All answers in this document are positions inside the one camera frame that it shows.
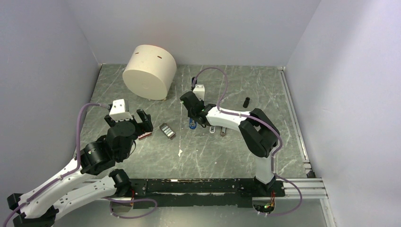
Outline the red white staple box sleeve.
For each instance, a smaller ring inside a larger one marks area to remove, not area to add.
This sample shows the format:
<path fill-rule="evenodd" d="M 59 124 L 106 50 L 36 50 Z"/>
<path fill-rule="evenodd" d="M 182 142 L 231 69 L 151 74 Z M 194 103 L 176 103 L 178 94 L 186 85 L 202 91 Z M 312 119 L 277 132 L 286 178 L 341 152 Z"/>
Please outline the red white staple box sleeve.
<path fill-rule="evenodd" d="M 143 139 L 145 139 L 145 138 L 147 138 L 147 137 L 149 137 L 151 135 L 152 135 L 152 132 L 146 132 L 146 133 L 138 136 L 138 140 L 143 140 Z"/>

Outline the blue stapler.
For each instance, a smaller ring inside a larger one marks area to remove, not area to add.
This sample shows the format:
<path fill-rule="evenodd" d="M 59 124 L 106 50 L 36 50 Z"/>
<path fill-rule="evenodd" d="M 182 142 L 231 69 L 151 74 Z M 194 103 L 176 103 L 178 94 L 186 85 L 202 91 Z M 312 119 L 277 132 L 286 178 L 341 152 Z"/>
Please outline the blue stapler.
<path fill-rule="evenodd" d="M 197 127 L 197 123 L 195 122 L 195 120 L 192 118 L 189 118 L 189 128 L 194 130 L 194 129 L 196 129 L 196 127 Z"/>

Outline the staple box tray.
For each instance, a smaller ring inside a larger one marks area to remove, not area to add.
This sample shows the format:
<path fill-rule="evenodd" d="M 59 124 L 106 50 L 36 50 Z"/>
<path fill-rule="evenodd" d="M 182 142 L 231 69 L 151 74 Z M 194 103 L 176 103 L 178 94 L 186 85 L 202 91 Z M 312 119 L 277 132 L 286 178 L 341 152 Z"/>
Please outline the staple box tray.
<path fill-rule="evenodd" d="M 172 140 L 175 137 L 175 132 L 167 123 L 162 123 L 159 128 L 168 139 Z"/>

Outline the light blue small case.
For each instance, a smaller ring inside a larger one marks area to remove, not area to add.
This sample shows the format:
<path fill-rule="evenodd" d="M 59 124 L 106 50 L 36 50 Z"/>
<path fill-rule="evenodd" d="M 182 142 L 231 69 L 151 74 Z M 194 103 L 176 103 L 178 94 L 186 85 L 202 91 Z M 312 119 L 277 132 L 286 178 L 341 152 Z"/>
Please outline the light blue small case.
<path fill-rule="evenodd" d="M 215 133 L 215 131 L 216 131 L 216 127 L 215 126 L 210 126 L 209 132 L 210 133 Z"/>

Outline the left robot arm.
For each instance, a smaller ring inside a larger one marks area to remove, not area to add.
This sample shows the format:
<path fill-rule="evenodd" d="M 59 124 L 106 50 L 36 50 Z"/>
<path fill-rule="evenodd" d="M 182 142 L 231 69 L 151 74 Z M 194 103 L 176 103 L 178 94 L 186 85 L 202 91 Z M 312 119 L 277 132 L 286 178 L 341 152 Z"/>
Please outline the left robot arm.
<path fill-rule="evenodd" d="M 7 198 L 11 220 L 16 227 L 51 227 L 67 213 L 97 199 L 123 197 L 131 191 L 131 181 L 122 169 L 111 171 L 104 178 L 83 186 L 102 172 L 131 155 L 131 148 L 141 135 L 152 132 L 151 116 L 138 109 L 141 122 L 128 111 L 110 111 L 105 116 L 107 134 L 88 143 L 57 174 L 27 193 L 13 193 Z"/>

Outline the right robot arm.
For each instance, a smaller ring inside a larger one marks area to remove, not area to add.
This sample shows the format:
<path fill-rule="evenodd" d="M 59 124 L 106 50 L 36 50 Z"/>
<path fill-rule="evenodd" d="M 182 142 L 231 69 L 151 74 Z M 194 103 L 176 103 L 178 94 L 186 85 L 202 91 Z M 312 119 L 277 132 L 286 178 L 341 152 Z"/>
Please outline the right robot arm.
<path fill-rule="evenodd" d="M 188 117 L 201 126 L 219 126 L 241 133 L 249 151 L 256 156 L 255 190 L 261 196 L 273 190 L 276 177 L 273 173 L 272 153 L 279 143 L 279 131 L 258 108 L 239 112 L 204 102 L 189 91 L 180 97 L 188 111 Z"/>

